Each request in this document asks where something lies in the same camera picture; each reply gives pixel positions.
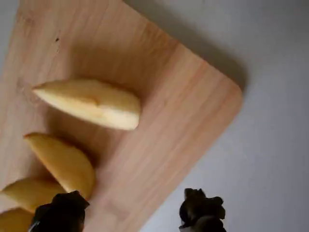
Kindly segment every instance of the cutting board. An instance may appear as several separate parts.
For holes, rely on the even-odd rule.
[[[31,92],[46,81],[80,77],[138,95],[138,128],[98,127]],[[120,0],[21,0],[0,99],[0,188],[26,176],[49,178],[22,136],[51,133],[84,150],[96,169],[85,232],[136,232],[233,120],[242,95]],[[1,210],[11,204],[0,198]]]

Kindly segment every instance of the white surface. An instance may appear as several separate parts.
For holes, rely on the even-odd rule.
[[[246,84],[240,114],[142,231],[178,231],[187,187],[223,197],[228,232],[307,231],[309,1],[127,2]],[[17,1],[0,6],[3,61]]]

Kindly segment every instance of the dark plastic piece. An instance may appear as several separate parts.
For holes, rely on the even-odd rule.
[[[36,209],[29,232],[81,232],[88,206],[78,191],[57,194]]]
[[[202,189],[186,188],[185,200],[179,209],[182,225],[195,232],[225,232],[221,219],[225,218],[221,197],[207,198]]]

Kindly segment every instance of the wood grain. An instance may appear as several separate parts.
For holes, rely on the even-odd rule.
[[[78,77],[135,92],[142,100],[138,128],[100,128],[31,92],[45,81]],[[0,188],[49,176],[22,141],[23,134],[48,132],[83,149],[96,168],[85,231],[135,232],[232,121],[242,96],[120,0],[21,0],[0,99]]]

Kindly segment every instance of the potato wedge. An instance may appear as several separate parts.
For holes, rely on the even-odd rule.
[[[55,181],[26,178],[8,185],[1,192],[34,213],[37,207],[52,202],[56,194],[65,193],[65,190]]]
[[[95,172],[81,150],[47,134],[31,133],[24,139],[65,191],[78,190],[86,199],[90,196]]]
[[[0,232],[27,232],[33,214],[21,209],[11,209],[0,214]]]
[[[58,110],[101,126],[133,130],[139,123],[140,100],[97,80],[47,82],[33,91]]]

